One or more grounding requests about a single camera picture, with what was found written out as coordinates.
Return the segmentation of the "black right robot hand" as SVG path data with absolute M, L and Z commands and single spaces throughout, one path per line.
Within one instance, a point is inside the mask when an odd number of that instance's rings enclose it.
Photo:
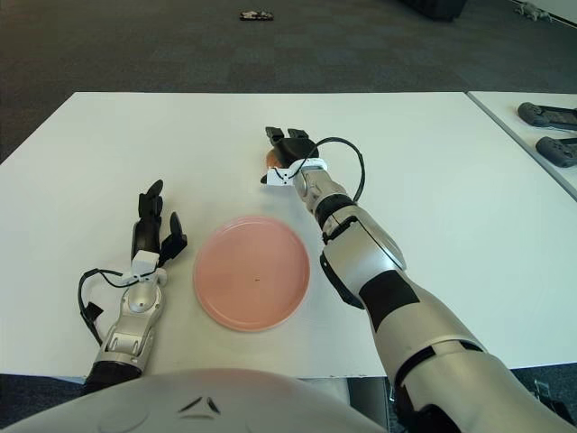
M 265 133 L 271 150 L 265 157 L 267 170 L 261 177 L 262 185 L 289 186 L 302 167 L 319 157 L 315 143 L 304 130 L 289 128 L 285 135 L 280 128 L 267 126 Z

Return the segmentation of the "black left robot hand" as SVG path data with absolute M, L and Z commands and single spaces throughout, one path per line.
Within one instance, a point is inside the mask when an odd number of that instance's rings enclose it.
M 156 253 L 159 256 L 158 267 L 175 259 L 188 246 L 188 238 L 176 212 L 172 212 L 169 218 L 169 235 L 163 241 L 160 240 L 162 189 L 163 180 L 157 180 L 145 193 L 139 195 L 139 219 L 133 226 L 131 250 L 132 259 L 140 251 Z

